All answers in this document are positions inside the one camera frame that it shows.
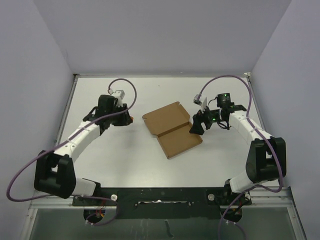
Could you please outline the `brown cardboard box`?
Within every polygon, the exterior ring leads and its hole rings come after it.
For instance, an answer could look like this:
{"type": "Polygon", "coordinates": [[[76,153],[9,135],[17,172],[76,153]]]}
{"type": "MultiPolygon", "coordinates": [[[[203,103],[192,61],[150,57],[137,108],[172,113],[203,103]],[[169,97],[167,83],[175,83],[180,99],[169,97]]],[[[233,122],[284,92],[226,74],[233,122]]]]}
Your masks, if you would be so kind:
{"type": "Polygon", "coordinates": [[[167,159],[200,145],[200,135],[190,133],[190,114],[176,101],[142,116],[149,132],[156,136],[167,159]]]}

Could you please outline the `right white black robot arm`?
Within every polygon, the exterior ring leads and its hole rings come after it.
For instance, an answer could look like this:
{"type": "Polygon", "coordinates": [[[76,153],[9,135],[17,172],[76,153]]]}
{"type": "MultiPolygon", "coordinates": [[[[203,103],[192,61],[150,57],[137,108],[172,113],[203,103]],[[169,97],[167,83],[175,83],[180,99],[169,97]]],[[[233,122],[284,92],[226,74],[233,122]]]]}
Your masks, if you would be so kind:
{"type": "Polygon", "coordinates": [[[229,93],[216,97],[218,109],[211,110],[207,98],[197,94],[193,102],[200,110],[193,115],[191,134],[202,136],[216,123],[223,129],[234,128],[249,145],[245,170],[228,182],[230,187],[222,192],[223,200],[232,205],[244,192],[265,182],[280,180],[286,175],[286,142],[281,137],[274,137],[259,127],[248,116],[247,109],[231,101],[229,93]]]}

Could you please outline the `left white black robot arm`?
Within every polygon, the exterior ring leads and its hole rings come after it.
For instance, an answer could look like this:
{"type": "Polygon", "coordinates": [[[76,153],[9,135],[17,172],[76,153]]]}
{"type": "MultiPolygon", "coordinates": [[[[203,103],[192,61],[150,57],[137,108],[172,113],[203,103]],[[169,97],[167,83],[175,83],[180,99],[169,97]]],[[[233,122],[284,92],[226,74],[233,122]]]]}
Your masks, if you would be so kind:
{"type": "Polygon", "coordinates": [[[123,102],[124,96],[123,90],[101,95],[97,106],[82,119],[78,128],[62,146],[49,153],[40,153],[34,177],[34,188],[37,191],[63,199],[83,196],[91,206],[101,201],[100,184],[76,177],[74,163],[110,126],[122,127],[133,123],[128,105],[123,102]]]}

